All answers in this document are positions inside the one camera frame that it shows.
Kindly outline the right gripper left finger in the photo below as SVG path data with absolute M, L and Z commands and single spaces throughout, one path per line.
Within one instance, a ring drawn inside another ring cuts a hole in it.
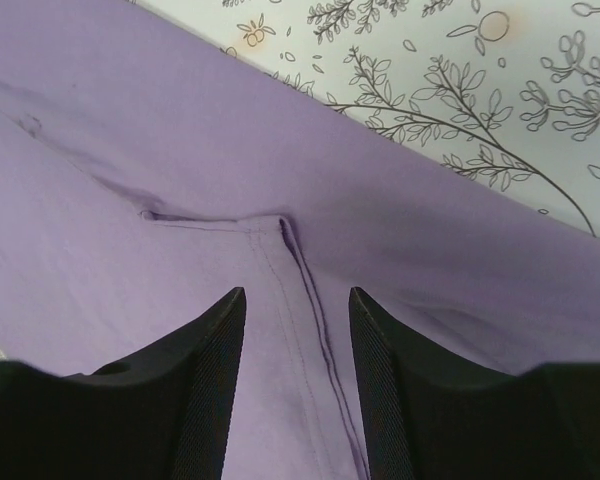
M 0 479 L 218 479 L 244 338 L 235 288 L 95 372 L 0 360 Z

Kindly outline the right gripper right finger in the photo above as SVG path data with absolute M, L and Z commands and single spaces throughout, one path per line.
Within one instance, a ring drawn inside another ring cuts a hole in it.
M 600 363 L 508 375 L 436 344 L 361 288 L 349 318 L 374 479 L 600 479 Z

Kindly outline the purple t shirt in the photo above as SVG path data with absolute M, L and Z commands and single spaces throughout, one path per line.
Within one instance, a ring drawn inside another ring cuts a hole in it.
M 92 370 L 233 286 L 228 479 L 355 479 L 347 299 L 471 360 L 600 361 L 600 241 L 123 1 L 0 1 L 0 346 Z

